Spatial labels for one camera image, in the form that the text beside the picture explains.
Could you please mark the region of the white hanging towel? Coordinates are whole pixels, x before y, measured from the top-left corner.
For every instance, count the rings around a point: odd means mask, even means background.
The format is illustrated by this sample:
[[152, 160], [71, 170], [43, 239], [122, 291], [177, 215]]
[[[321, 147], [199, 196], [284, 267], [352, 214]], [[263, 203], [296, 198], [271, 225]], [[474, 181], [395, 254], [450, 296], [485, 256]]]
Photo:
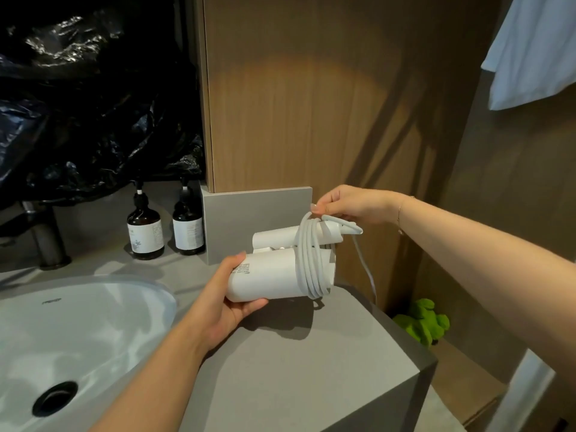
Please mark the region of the white hanging towel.
[[512, 0], [481, 69], [488, 109], [549, 98], [576, 83], [576, 0]]

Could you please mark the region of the black sink drain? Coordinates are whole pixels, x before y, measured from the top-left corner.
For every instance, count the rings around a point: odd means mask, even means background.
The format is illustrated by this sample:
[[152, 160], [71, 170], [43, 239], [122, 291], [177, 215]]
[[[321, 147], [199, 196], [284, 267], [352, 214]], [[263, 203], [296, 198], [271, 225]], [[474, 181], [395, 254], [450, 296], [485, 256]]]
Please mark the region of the black sink drain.
[[60, 382], [43, 392], [33, 403], [31, 414], [35, 418], [47, 418], [65, 408], [77, 395], [79, 385], [75, 381]]

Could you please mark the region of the dark metal faucet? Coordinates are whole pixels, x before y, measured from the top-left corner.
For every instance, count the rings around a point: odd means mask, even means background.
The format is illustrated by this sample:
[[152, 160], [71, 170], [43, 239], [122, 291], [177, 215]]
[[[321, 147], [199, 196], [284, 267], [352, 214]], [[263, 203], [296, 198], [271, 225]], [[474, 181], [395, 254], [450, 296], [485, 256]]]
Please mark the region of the dark metal faucet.
[[69, 265], [71, 257], [66, 252], [53, 207], [32, 201], [22, 201], [20, 204], [23, 213], [0, 224], [0, 246], [31, 232], [40, 270], [51, 271]]

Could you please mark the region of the grey backsplash panel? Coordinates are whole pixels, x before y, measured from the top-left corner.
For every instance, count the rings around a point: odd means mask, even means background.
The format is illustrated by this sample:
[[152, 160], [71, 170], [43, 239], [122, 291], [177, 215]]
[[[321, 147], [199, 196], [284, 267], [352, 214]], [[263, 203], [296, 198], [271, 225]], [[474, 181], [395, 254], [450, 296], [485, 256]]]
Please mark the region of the grey backsplash panel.
[[257, 232], [299, 225], [312, 203], [312, 187], [210, 193], [200, 186], [203, 202], [205, 253], [208, 266], [225, 257], [253, 251]]

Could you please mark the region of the white upright post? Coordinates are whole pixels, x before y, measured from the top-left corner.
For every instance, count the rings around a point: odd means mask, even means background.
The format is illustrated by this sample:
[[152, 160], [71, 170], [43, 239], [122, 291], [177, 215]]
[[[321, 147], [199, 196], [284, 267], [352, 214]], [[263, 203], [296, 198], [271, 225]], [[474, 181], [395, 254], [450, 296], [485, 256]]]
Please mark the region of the white upright post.
[[527, 349], [484, 432], [521, 432], [555, 376], [548, 364]]

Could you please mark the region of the person's right forearm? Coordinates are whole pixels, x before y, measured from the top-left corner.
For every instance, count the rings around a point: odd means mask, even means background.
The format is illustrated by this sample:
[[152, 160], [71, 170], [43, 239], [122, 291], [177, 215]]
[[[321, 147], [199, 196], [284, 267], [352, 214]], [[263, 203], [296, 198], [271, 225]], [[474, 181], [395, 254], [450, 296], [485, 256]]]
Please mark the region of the person's right forearm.
[[576, 263], [415, 198], [397, 224], [576, 390]]

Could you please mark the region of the white sink basin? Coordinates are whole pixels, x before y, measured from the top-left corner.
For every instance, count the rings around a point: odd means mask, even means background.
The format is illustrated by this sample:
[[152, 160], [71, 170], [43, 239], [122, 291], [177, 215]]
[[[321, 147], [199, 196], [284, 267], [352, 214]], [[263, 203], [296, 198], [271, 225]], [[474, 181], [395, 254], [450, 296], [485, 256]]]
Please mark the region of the white sink basin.
[[[162, 284], [131, 276], [55, 279], [0, 292], [0, 432], [87, 432], [158, 346], [177, 313]], [[35, 418], [48, 388], [79, 385]]]

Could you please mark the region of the person's left forearm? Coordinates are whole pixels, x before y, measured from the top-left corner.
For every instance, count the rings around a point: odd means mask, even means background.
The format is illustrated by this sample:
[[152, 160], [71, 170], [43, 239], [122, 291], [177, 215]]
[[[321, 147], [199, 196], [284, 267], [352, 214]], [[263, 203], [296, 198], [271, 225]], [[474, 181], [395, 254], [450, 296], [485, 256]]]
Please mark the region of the person's left forearm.
[[206, 354], [200, 332], [179, 324], [89, 432], [178, 432]]

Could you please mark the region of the black plastic sheet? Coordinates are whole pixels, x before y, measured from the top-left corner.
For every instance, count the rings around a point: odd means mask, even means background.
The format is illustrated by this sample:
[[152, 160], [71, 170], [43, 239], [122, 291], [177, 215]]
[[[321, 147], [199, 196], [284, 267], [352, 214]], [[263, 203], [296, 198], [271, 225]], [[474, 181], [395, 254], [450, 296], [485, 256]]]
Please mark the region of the black plastic sheet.
[[203, 180], [177, 0], [0, 0], [0, 210]]

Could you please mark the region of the white hair dryer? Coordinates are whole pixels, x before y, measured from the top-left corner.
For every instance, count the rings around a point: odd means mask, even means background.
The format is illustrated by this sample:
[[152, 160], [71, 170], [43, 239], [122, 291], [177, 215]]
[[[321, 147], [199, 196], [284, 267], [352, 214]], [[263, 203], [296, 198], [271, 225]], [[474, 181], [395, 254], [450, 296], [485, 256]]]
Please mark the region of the white hair dryer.
[[335, 282], [335, 245], [346, 234], [362, 234], [362, 229], [333, 217], [307, 215], [298, 226], [255, 233], [253, 252], [229, 278], [227, 299], [327, 296]]

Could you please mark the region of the person's left hand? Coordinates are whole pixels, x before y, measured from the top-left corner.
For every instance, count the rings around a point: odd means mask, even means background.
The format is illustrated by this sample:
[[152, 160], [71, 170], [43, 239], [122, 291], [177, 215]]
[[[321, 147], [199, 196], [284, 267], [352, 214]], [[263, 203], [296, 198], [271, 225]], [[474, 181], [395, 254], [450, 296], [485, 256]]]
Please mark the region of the person's left hand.
[[269, 303], [266, 298], [231, 302], [227, 299], [228, 286], [220, 285], [219, 266], [178, 324], [177, 344], [191, 356], [204, 357], [224, 341], [243, 319]]

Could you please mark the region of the amber pump bottle white label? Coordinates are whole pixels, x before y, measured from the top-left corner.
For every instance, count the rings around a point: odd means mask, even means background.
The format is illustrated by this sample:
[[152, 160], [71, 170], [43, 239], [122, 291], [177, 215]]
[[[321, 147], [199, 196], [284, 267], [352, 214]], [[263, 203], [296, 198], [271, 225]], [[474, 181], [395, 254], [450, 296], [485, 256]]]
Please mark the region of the amber pump bottle white label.
[[135, 209], [127, 217], [127, 229], [133, 257], [136, 260], [153, 260], [163, 255], [165, 244], [160, 214], [149, 207], [143, 182], [134, 181]]
[[180, 254], [191, 256], [205, 250], [203, 205], [190, 187], [189, 177], [180, 177], [181, 188], [172, 215], [173, 236]]

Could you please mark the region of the person's right hand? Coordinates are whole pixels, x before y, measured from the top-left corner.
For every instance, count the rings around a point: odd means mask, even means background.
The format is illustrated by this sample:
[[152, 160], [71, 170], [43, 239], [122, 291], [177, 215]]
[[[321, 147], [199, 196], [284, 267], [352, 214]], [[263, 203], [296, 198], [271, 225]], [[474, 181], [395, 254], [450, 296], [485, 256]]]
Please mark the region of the person's right hand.
[[340, 185], [321, 196], [316, 203], [340, 199], [349, 200], [350, 211], [356, 217], [356, 221], [371, 224], [383, 224], [384, 222], [397, 224], [401, 206], [413, 198], [390, 190]]

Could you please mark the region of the green plush toy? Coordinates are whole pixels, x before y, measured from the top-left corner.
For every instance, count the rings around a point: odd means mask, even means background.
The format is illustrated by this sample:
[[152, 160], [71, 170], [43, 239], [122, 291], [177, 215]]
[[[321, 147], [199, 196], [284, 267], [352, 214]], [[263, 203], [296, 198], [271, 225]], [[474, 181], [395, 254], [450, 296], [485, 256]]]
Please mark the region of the green plush toy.
[[392, 320], [424, 347], [436, 345], [450, 329], [450, 320], [445, 314], [435, 312], [435, 303], [421, 298], [410, 303], [404, 314]]

